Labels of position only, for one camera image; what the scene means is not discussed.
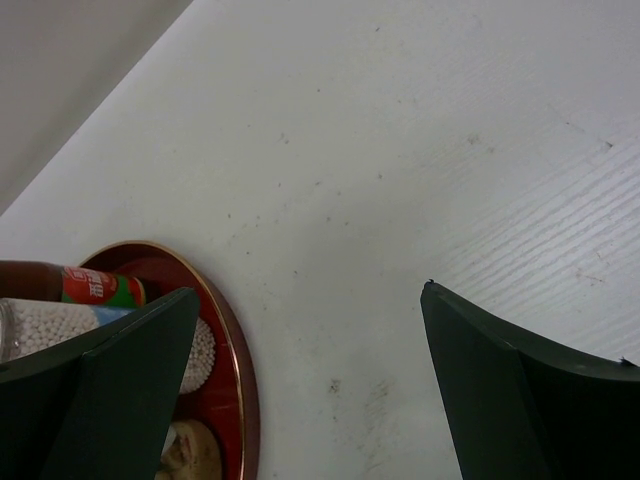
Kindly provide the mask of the red round tray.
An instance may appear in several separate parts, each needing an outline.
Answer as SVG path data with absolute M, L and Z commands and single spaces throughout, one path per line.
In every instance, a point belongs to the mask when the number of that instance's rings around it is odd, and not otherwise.
M 202 387 L 178 398 L 174 418 L 198 420 L 209 427 L 220 447 L 225 479 L 255 479 L 261 439 L 256 376 L 241 325 L 221 291 L 192 262 L 147 241 L 109 245 L 81 266 L 139 277 L 164 293 L 179 287 L 195 290 L 199 317 L 215 338 L 215 363 Z

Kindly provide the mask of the white bead jar blue label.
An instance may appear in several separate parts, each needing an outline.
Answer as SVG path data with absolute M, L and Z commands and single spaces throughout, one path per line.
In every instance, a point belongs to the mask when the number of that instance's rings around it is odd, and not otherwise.
M 37 300 L 1 300 L 1 361 L 8 362 L 53 347 L 129 314 L 129 308 Z M 180 387 L 193 393 L 210 377 L 215 364 L 211 328 L 196 322 L 192 347 Z

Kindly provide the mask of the sauce bottle green label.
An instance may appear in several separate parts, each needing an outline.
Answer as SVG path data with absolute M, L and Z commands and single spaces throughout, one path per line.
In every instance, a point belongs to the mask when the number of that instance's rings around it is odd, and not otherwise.
M 13 260 L 1 261 L 1 297 L 133 309 L 152 298 L 135 277 Z

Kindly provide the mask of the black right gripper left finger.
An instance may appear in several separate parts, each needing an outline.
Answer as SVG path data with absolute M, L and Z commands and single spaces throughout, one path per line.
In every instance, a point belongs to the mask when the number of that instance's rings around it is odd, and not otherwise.
M 4 479 L 151 479 L 200 302 L 181 288 L 1 366 Z

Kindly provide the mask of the black-lid seasoning jar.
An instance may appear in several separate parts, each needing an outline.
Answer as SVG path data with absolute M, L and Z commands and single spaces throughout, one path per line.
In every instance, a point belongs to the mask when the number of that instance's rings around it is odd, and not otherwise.
M 222 456 L 210 429 L 193 419 L 172 422 L 155 479 L 222 478 Z

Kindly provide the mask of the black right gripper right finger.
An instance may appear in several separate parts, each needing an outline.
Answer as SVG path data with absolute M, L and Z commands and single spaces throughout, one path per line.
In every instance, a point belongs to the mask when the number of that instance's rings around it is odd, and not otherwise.
M 638 478 L 637 364 L 564 346 L 434 281 L 421 308 L 463 478 Z

